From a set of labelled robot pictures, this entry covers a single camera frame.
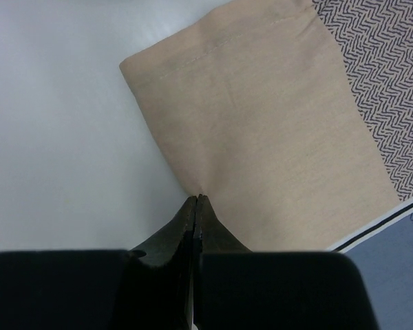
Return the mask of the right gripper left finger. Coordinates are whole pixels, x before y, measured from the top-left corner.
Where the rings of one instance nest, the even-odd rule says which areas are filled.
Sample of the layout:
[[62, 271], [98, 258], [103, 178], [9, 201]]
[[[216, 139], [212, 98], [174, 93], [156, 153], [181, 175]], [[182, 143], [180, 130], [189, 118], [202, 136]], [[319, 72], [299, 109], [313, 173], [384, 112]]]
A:
[[197, 198], [131, 253], [129, 299], [145, 329], [190, 329]]

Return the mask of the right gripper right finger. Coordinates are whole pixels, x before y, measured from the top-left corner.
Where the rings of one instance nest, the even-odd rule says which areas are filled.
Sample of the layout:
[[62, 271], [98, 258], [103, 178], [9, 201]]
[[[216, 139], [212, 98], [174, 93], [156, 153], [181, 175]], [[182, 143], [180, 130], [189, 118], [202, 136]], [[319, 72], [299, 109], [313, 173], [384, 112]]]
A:
[[218, 219], [206, 195], [198, 195], [193, 232], [193, 323], [203, 328], [202, 270], [203, 254], [251, 253]]

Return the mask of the blue beige cloth placemat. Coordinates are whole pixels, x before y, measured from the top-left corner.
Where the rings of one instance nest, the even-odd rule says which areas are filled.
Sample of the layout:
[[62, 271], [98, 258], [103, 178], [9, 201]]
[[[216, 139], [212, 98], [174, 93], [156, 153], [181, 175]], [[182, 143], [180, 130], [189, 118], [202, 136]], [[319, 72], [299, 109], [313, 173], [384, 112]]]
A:
[[413, 198], [413, 1], [232, 1], [121, 73], [248, 248], [339, 248]]

